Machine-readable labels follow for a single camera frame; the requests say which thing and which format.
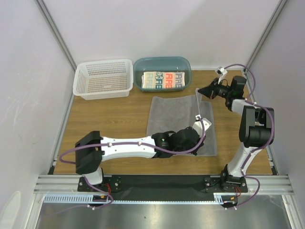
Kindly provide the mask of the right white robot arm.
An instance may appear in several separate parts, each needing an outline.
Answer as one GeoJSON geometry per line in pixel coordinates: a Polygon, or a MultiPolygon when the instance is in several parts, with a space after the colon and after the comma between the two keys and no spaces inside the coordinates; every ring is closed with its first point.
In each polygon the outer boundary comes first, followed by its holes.
{"type": "Polygon", "coordinates": [[[274,140],[274,109],[259,106],[244,98],[246,79],[235,76],[230,85],[222,85],[222,79],[215,78],[210,85],[198,93],[214,99],[225,99],[228,110],[241,115],[239,127],[240,146],[233,159],[221,171],[216,182],[223,192],[233,192],[246,185],[245,174],[255,156],[274,140]]]}

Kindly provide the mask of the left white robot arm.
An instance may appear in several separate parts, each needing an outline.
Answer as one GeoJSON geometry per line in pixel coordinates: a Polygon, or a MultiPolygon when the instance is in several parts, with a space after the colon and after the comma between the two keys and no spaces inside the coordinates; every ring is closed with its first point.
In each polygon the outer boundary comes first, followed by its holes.
{"type": "Polygon", "coordinates": [[[88,185],[95,191],[103,189],[100,163],[117,158],[170,158],[173,155],[193,154],[204,145],[205,134],[187,127],[178,132],[167,131],[137,139],[115,139],[100,136],[92,131],[80,139],[75,147],[76,173],[84,175],[88,185]]]}

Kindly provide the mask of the grey towel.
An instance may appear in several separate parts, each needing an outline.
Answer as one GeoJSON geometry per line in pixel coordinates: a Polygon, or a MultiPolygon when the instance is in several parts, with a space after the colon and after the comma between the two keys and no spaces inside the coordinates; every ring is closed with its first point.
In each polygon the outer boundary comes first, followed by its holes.
{"type": "MultiPolygon", "coordinates": [[[[173,151],[173,134],[192,127],[196,115],[208,119],[213,125],[212,105],[210,102],[203,101],[202,96],[198,90],[195,90],[194,95],[183,97],[153,97],[146,135],[151,136],[158,147],[173,151]]],[[[194,148],[183,152],[192,156],[216,156],[215,128],[211,126],[206,130],[203,140],[200,139],[194,148]]]]}

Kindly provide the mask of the orange white lettered towel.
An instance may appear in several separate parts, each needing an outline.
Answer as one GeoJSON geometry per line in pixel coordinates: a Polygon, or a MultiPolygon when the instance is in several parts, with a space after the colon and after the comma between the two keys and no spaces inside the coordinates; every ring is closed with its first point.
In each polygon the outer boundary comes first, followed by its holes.
{"type": "Polygon", "coordinates": [[[184,72],[144,72],[142,75],[143,89],[177,89],[185,87],[184,72]]]}

